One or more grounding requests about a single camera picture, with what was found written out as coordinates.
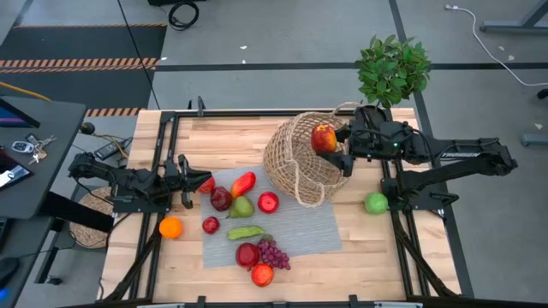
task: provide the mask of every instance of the wooden tabletop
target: wooden tabletop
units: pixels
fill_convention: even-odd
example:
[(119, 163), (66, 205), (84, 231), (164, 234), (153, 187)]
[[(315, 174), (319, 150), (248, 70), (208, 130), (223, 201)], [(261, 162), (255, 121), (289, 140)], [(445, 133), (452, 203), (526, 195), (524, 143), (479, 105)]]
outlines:
[[(139, 113), (130, 168), (152, 166), (160, 113)], [(393, 109), (392, 114), (395, 121), (418, 127), (413, 109)], [(258, 165), (270, 137), (287, 120), (288, 117), (276, 116), (184, 118), (179, 124), (176, 155), (185, 154), (190, 166), (200, 170)], [(168, 127), (163, 160), (169, 136)], [(426, 166), (404, 164), (404, 168), (422, 170)], [(272, 284), (263, 288), (255, 287), (250, 274), (237, 266), (203, 268), (200, 198), (194, 195), (194, 208), (186, 210), (177, 195), (169, 216), (182, 220), (184, 233), (178, 240), (162, 241), (154, 302), (196, 302), (200, 295), (205, 295), (208, 302), (345, 301), (350, 294), (358, 295), (359, 300), (405, 299), (390, 214), (371, 216), (363, 210), (365, 195), (379, 191), (381, 177), (379, 162), (356, 160), (348, 184), (332, 198), (342, 250), (292, 257), (291, 270), (275, 270)], [(442, 220), (431, 212), (418, 210), (414, 218), (426, 261), (447, 287), (458, 293)], [(103, 271), (105, 295), (134, 261), (141, 219), (141, 214), (132, 214), (110, 238)], [(415, 293), (420, 294), (414, 262), (411, 257), (408, 260)], [(140, 277), (140, 296), (145, 293), (148, 268), (147, 262)]]

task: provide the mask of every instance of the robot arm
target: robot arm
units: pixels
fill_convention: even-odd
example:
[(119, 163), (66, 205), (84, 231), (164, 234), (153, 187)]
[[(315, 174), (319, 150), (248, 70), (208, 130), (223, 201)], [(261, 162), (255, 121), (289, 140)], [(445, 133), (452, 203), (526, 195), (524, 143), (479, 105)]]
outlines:
[[(412, 191), (466, 175), (507, 175), (517, 167), (506, 146), (497, 138), (440, 140), (425, 136), (406, 122), (387, 121), (381, 110), (367, 107), (356, 109), (355, 118), (349, 125), (336, 131), (337, 141), (348, 141), (348, 153), (319, 153), (337, 166), (344, 176), (352, 175), (357, 157), (368, 161), (398, 160), (412, 164), (432, 163), (432, 169), (424, 172), (403, 171), (396, 176), (394, 193), (405, 196)], [(457, 163), (439, 167), (441, 160)]]
[(159, 176), (158, 166), (154, 166), (152, 170), (117, 169), (97, 162), (92, 153), (81, 153), (74, 157), (68, 167), (68, 176), (76, 180), (99, 178), (108, 181), (112, 187), (110, 200), (115, 207), (123, 206), (124, 210), (120, 210), (121, 212), (165, 211), (165, 206), (170, 206), (171, 194), (178, 191), (182, 191), (183, 205), (192, 209), (188, 193), (196, 191), (209, 180), (211, 172), (189, 168), (184, 155), (179, 156), (179, 167), (181, 172), (174, 163), (166, 163), (164, 176)]

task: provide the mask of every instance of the red grapes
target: red grapes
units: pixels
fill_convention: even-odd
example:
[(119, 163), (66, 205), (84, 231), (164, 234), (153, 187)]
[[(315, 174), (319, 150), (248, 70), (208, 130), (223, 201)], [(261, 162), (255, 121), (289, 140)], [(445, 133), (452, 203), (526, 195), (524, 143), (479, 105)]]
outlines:
[(276, 247), (275, 240), (267, 240), (263, 238), (259, 241), (257, 247), (259, 248), (260, 256), (262, 257), (264, 263), (273, 268), (291, 270), (288, 254), (282, 252)]

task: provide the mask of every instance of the red fruit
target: red fruit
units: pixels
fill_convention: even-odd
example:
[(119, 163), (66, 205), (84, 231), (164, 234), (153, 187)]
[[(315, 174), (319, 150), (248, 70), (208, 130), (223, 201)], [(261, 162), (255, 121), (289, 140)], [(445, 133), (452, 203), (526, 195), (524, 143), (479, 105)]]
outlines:
[(251, 243), (243, 243), (236, 250), (236, 262), (247, 270), (251, 270), (259, 262), (259, 259), (259, 248)]
[(312, 130), (312, 148), (316, 152), (334, 152), (337, 150), (335, 130), (329, 124), (318, 124)]
[(264, 213), (272, 214), (277, 211), (277, 208), (280, 206), (280, 199), (274, 192), (263, 192), (259, 197), (257, 206), (259, 207), (259, 210)]
[(267, 264), (257, 264), (251, 272), (251, 280), (257, 287), (268, 286), (274, 278), (274, 270)]
[(225, 211), (232, 205), (232, 195), (224, 187), (215, 187), (211, 191), (211, 205), (218, 211)]
[(209, 180), (205, 181), (204, 184), (200, 185), (198, 187), (199, 193), (211, 193), (213, 188), (215, 187), (215, 179), (213, 177), (209, 178)]
[(240, 176), (232, 184), (232, 198), (238, 198), (244, 193), (249, 192), (251, 188), (253, 188), (253, 185), (255, 185), (256, 180), (255, 173), (253, 172), (246, 172), (244, 175)]
[(214, 234), (219, 230), (219, 220), (213, 216), (207, 217), (204, 222), (202, 222), (202, 228), (207, 234)]

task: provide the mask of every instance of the white cable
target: white cable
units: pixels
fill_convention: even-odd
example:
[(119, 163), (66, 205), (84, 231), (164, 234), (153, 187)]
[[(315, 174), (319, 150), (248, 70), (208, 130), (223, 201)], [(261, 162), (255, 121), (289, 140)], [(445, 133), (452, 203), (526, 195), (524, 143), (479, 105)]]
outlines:
[(504, 68), (506, 68), (506, 70), (508, 70), (512, 76), (514, 76), (514, 78), (516, 80), (518, 80), (522, 85), (524, 86), (548, 86), (548, 82), (544, 82), (544, 83), (538, 83), (538, 84), (528, 84), (528, 83), (525, 83), (523, 81), (521, 81), (521, 79), (516, 76), (514, 74), (514, 72), (512, 72), (511, 69), (509, 69), (506, 64), (504, 64), (503, 62), (501, 62), (500, 60), (498, 60), (496, 57), (494, 57), (491, 52), (489, 52), (489, 50), (487, 49), (487, 47), (485, 47), (485, 45), (483, 44), (483, 42), (481, 41), (481, 39), (478, 37), (478, 34), (476, 34), (476, 15), (474, 15), (474, 13), (470, 12), (468, 9), (461, 9), (459, 8), (458, 6), (456, 5), (445, 5), (445, 9), (453, 9), (453, 10), (460, 10), (460, 11), (464, 11), (464, 12), (467, 12), (469, 13), (473, 18), (474, 18), (474, 23), (472, 24), (472, 33), (474, 34), (474, 37), (478, 40), (478, 42), (481, 44), (481, 47), (483, 47), (483, 49), (485, 50), (485, 52), (487, 53), (487, 55), (489, 55), (491, 57), (491, 59), (497, 61), (500, 65), (502, 65)]

